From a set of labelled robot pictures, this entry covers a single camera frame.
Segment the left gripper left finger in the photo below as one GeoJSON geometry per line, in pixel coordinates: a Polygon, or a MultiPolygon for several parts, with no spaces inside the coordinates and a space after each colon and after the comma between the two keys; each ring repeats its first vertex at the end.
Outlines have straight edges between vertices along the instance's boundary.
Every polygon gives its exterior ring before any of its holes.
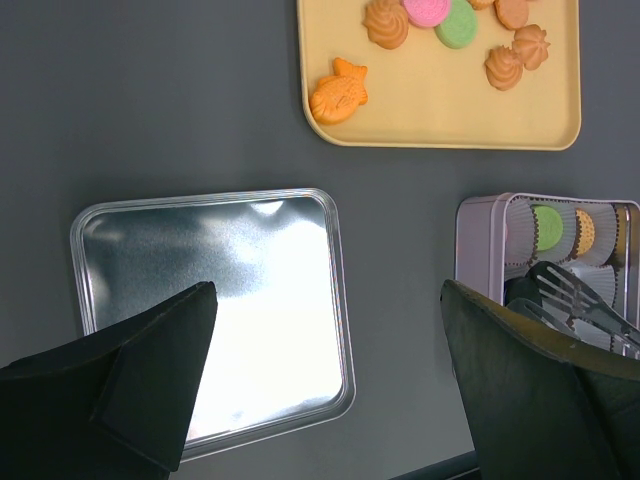
{"type": "Polygon", "coordinates": [[[200,282],[1,370],[4,479],[166,479],[178,470],[217,314],[200,282]]]}

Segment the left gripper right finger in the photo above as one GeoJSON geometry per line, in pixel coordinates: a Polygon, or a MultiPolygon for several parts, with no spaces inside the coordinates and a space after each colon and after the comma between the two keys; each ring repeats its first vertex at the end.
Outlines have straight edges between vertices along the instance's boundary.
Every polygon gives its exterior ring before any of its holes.
{"type": "Polygon", "coordinates": [[[454,280],[440,305],[483,478],[638,478],[638,361],[454,280]]]}

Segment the metal tongs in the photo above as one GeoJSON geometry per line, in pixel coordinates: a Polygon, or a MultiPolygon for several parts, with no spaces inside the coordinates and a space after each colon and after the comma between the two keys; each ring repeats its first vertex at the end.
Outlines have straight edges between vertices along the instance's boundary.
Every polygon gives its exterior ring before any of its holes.
{"type": "Polygon", "coordinates": [[[639,358],[639,330],[571,271],[541,261],[519,277],[537,284],[543,306],[517,299],[505,305],[509,310],[589,345],[639,358]]]}

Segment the green sandwich cookie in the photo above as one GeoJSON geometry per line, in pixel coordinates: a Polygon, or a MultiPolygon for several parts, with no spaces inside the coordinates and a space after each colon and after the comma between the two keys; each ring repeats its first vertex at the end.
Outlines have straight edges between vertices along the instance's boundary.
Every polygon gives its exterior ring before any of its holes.
{"type": "Polygon", "coordinates": [[[560,213],[547,205],[534,205],[533,213],[538,226],[536,248],[539,251],[554,248],[564,233],[564,223],[560,213]]]}
{"type": "Polygon", "coordinates": [[[438,39],[451,49],[469,46],[477,31],[478,20],[475,10],[465,0],[453,0],[446,19],[435,27],[438,39]]]}

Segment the orange swirl cookie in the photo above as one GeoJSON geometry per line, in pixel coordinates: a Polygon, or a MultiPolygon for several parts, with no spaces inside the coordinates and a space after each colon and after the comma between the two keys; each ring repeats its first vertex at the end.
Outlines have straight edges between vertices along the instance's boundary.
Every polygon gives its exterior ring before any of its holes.
{"type": "Polygon", "coordinates": [[[491,49],[484,66],[489,84],[499,91],[507,91],[515,87],[521,80],[524,70],[520,56],[506,46],[491,49]]]}
{"type": "Polygon", "coordinates": [[[526,70],[536,70],[548,59],[550,43],[546,41],[546,36],[547,32],[537,24],[526,25],[515,31],[512,48],[526,70]]]}
{"type": "Polygon", "coordinates": [[[400,47],[408,36],[408,13],[398,0],[370,1],[362,24],[369,40],[387,50],[400,47]]]}

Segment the black sandwich cookie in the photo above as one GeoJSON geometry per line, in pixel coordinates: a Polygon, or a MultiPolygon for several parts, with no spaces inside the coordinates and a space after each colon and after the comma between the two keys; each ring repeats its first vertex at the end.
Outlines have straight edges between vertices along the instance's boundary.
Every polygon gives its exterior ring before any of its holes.
{"type": "Polygon", "coordinates": [[[537,284],[528,277],[512,278],[504,284],[504,305],[514,300],[525,299],[542,307],[542,297],[537,284]]]}

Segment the pink cookie tin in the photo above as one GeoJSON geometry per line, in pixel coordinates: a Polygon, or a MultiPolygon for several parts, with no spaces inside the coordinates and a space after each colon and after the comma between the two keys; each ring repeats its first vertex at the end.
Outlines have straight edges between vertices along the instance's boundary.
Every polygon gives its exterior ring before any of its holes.
{"type": "Polygon", "coordinates": [[[504,284],[547,261],[571,271],[639,328],[639,206],[630,200],[593,200],[502,193],[464,200],[456,215],[456,280],[504,305],[504,284]],[[534,205],[555,208],[564,223],[560,242],[536,248],[534,205]],[[577,208],[595,223],[595,243],[575,256],[577,208]]]}

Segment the yellow tray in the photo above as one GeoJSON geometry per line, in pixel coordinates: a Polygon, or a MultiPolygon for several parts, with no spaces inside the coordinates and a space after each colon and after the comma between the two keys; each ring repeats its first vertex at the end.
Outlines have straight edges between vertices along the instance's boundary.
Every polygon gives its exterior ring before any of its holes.
{"type": "Polygon", "coordinates": [[[581,129],[580,22],[576,1],[532,1],[529,20],[546,31],[549,57],[508,91],[492,87],[484,61],[508,46],[513,32],[495,10],[476,14],[478,33],[462,49],[446,47],[431,29],[410,27],[387,50],[371,42],[362,1],[297,4],[302,106],[311,128],[349,147],[417,147],[561,151],[581,129]],[[312,117],[317,81],[343,58],[368,69],[368,102],[333,126],[312,117]]]}

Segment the orange fish cookie front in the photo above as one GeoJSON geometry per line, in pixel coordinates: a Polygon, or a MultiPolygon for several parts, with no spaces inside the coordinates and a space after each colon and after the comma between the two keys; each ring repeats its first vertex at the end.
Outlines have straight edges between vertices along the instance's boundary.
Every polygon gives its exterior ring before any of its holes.
{"type": "Polygon", "coordinates": [[[336,125],[349,119],[368,102],[365,79],[368,67],[336,57],[333,74],[320,78],[311,93],[309,107],[313,119],[323,125],[336,125]]]}

